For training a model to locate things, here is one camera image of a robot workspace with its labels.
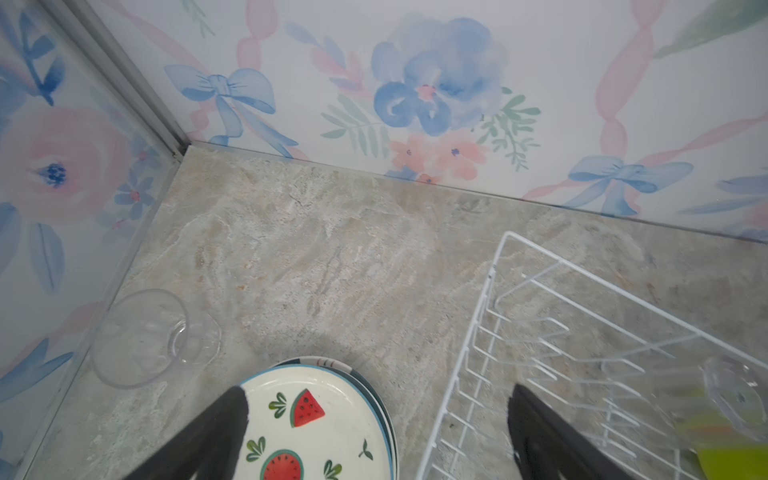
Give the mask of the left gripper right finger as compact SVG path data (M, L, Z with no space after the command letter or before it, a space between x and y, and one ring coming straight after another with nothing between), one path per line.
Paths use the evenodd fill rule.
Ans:
M523 479L631 479L526 386L514 386L507 410L514 459Z

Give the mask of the clear glass cup back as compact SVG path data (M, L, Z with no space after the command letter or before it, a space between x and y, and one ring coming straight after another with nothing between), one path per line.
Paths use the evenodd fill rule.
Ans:
M103 383L135 389L207 365L221 345L222 329L209 313L170 291L146 289L110 307L89 356Z

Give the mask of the watermelon pattern plate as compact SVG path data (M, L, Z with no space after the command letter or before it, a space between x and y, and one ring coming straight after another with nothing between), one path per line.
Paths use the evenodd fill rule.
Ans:
M237 479L392 479L386 432L355 385L314 365L241 383L248 426Z

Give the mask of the lime green bowl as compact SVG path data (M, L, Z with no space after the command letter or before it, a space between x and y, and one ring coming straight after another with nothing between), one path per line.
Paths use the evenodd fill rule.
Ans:
M708 480L767 480L766 445L702 448L697 459Z

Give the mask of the clear glass cup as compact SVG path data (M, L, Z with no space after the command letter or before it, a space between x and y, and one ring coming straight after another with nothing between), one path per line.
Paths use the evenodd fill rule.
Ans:
M685 447L730 448L767 443L767 384L727 356L657 370L649 402Z
M146 289L110 307L89 356L103 383L135 389L207 365L221 345L222 329L209 313L170 291Z

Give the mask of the left aluminium corner post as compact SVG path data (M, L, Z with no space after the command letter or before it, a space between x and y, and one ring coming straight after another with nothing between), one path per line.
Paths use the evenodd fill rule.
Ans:
M96 11L86 1L37 1L48 22L175 160L191 141Z

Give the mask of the red green rimmed plate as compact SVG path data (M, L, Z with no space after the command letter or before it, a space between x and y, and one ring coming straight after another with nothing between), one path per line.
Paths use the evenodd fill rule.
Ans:
M377 419L386 432L388 455L392 472L391 478L398 479L400 462L395 429L381 397L370 382L350 365L340 360L323 356L299 356L289 358L271 365L270 368L278 368L288 365L314 365L318 368L331 370L355 385L355 388L366 398L366 401L373 406Z

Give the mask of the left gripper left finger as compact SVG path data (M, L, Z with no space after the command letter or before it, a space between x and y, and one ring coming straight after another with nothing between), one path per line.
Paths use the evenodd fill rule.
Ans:
M248 426L245 391L229 388L129 479L222 479L234 477Z

